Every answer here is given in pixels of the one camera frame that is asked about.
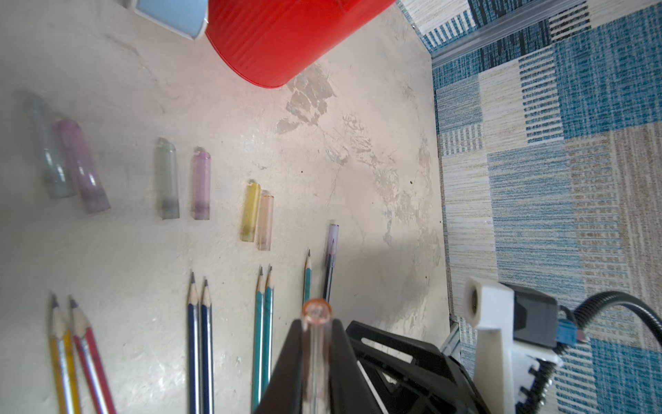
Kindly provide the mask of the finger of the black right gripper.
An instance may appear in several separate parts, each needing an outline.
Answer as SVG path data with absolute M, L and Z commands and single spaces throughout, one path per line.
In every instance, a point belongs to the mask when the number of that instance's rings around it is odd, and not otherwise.
M 489 412 L 464 367 L 431 343 L 357 321 L 346 333 L 387 412 Z

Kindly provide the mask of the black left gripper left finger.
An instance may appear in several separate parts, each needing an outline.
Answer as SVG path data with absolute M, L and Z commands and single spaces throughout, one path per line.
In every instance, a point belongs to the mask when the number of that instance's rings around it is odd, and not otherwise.
M 292 322 L 256 414 L 300 414 L 303 398 L 303 326 Z

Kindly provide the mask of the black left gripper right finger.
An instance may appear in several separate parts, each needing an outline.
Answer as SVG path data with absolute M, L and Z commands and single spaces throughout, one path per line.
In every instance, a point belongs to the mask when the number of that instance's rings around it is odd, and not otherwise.
M 332 322 L 330 344 L 331 413 L 381 413 L 339 319 Z

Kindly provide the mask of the green pencil yellow cap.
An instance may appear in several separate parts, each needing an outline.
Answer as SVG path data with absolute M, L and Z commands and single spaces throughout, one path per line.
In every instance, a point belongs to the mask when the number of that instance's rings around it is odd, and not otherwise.
M 254 338 L 253 338 L 253 386 L 251 394 L 251 412 L 254 413 L 260 404 L 262 395 L 262 348 L 263 348 L 263 324 L 264 324 L 264 296 L 265 277 L 263 268 L 259 269 L 258 282 L 255 293 L 254 309 Z

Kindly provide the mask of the blue pencil violet cap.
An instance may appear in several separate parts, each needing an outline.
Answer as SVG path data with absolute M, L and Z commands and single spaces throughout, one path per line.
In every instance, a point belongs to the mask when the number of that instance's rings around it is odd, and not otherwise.
M 202 411 L 214 412 L 214 362 L 213 362 L 213 324 L 212 302 L 208 279 L 203 283 L 203 296 L 200 305 L 202 337 Z

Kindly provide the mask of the green pencil orange cap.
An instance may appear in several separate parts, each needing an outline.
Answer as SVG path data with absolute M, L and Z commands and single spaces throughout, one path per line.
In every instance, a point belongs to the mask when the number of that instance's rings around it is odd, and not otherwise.
M 311 288 L 312 288 L 312 264 L 311 264 L 311 254 L 308 250 L 306 257 L 306 262 L 304 266 L 304 279 L 303 279 L 303 304 L 305 305 L 311 299 Z
M 263 309 L 263 347 L 262 347 L 262 394 L 267 391 L 272 375 L 272 336 L 273 336 L 274 284 L 272 266 L 269 266 L 265 280 Z

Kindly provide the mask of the dark blue pencil clear cap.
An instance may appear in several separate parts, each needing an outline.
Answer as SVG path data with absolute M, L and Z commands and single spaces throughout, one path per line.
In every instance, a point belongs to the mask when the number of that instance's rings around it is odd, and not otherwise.
M 199 298 L 195 274 L 191 273 L 187 302 L 187 360 L 189 413 L 201 413 L 199 367 Z

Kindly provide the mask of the peach clear pencil cap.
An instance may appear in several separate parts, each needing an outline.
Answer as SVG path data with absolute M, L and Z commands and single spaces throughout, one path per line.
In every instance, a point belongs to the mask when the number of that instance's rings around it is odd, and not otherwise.
M 262 191 L 257 227 L 257 248 L 260 251 L 270 251 L 272 246 L 274 196 L 268 191 Z

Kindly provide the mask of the yellow clear pencil cap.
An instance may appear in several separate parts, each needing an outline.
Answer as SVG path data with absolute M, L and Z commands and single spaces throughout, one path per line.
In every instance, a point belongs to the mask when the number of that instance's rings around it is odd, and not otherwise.
M 253 243 L 260 208 L 261 186 L 255 180 L 248 182 L 245 205 L 241 219 L 241 241 Z

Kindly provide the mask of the red pencil purple cap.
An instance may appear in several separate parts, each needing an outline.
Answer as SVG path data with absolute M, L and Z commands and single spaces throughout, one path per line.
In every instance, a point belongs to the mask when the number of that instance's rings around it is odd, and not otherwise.
M 92 325 L 78 302 L 68 300 L 73 339 L 96 413 L 117 414 Z

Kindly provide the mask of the yellow striped pencil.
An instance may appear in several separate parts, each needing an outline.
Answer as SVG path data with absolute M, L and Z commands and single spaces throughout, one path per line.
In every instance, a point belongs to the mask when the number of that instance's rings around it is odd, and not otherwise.
M 60 413 L 81 414 L 72 332 L 54 293 L 49 299 L 48 341 Z

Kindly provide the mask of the clear greenish pencil cap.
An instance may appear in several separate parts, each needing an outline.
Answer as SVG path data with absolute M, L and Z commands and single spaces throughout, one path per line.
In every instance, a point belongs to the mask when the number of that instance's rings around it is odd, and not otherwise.
M 179 182 L 176 147 L 160 137 L 155 150 L 156 190 L 160 216 L 164 220 L 178 219 Z

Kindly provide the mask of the violet clear pencil cap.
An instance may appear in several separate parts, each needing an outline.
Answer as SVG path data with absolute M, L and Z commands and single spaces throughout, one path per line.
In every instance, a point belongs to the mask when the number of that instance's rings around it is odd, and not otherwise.
M 195 220 L 210 219 L 211 155 L 198 147 L 193 156 L 192 212 Z

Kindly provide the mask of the pink purple pencil cap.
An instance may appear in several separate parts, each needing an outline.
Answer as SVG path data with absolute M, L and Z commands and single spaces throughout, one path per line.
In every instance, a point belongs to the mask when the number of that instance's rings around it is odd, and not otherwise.
M 54 128 L 87 213 L 109 210 L 110 201 L 81 127 L 72 119 L 62 118 L 55 123 Z

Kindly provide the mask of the pale teal pencil cap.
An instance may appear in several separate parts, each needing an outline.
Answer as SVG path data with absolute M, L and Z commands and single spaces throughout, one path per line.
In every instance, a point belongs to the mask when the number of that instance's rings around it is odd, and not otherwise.
M 29 95 L 24 110 L 34 131 L 34 145 L 48 196 L 53 199 L 75 196 L 76 190 L 66 159 L 56 140 L 48 104 L 37 95 Z

